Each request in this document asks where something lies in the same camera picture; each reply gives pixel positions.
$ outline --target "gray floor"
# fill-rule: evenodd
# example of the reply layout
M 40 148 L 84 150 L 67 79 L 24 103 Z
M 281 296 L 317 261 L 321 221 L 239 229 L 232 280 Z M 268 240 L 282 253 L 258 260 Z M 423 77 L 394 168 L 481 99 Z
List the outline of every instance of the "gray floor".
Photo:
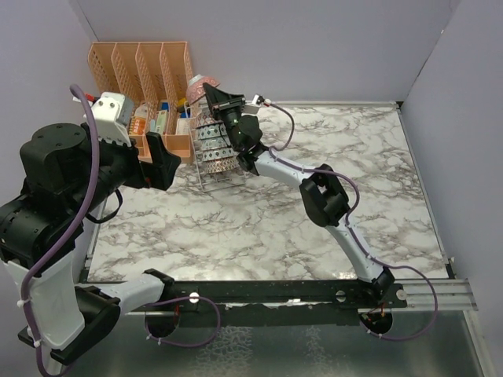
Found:
M 431 313 L 397 313 L 395 335 L 423 327 Z M 182 329 L 193 342 L 211 329 Z M 360 327 L 224 328 L 209 346 L 184 350 L 145 340 L 143 317 L 124 317 L 80 358 L 70 376 L 478 377 L 482 376 L 462 312 L 441 312 L 417 340 L 385 342 Z

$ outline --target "marble table surface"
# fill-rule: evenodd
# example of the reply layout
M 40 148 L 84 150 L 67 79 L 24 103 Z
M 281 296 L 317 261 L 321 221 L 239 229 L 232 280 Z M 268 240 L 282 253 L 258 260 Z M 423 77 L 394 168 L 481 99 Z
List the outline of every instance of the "marble table surface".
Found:
M 353 222 L 373 253 L 429 277 L 447 277 L 395 108 L 288 109 L 297 124 L 283 156 L 327 163 L 357 182 L 362 202 Z M 284 114 L 263 108 L 259 119 L 264 144 L 288 138 Z M 251 176 L 244 185 L 203 192 L 195 166 L 182 166 L 167 192 L 122 188 L 122 193 L 119 214 L 99 231 L 90 282 L 129 280 L 149 268 L 176 280 L 354 278 L 336 241 L 306 216 L 298 190 L 270 178 Z M 109 199 L 105 213 L 116 204 Z

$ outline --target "wall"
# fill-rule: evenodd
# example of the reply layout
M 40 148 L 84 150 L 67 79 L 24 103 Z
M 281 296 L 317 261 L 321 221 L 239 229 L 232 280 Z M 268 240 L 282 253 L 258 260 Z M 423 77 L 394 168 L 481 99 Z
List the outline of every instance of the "wall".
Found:
M 20 146 L 41 126 L 80 123 L 82 110 L 68 90 L 95 91 L 86 63 L 90 38 L 67 0 L 0 2 L 0 205 L 20 191 Z M 17 340 L 25 326 L 14 282 L 0 265 L 0 374 L 39 375 L 35 353 Z
M 503 2 L 463 0 L 403 106 L 440 236 L 503 375 Z
M 336 101 L 403 101 L 457 1 L 78 0 L 102 41 L 188 40 L 224 90 Z

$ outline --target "storage compartment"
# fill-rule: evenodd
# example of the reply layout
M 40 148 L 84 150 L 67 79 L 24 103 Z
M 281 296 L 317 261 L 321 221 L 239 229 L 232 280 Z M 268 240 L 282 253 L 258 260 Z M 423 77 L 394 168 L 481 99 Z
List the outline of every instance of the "storage compartment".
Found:
M 150 131 L 151 120 L 156 121 L 161 102 L 167 102 L 164 145 L 180 156 L 182 162 L 193 161 L 190 135 L 176 134 L 177 103 L 185 97 L 187 82 L 193 77 L 187 42 L 96 42 L 91 46 L 88 61 L 101 92 L 122 93 L 131 98 L 135 109 L 146 104 L 144 131 L 138 135 L 130 132 L 139 159 L 152 162 L 145 133 Z

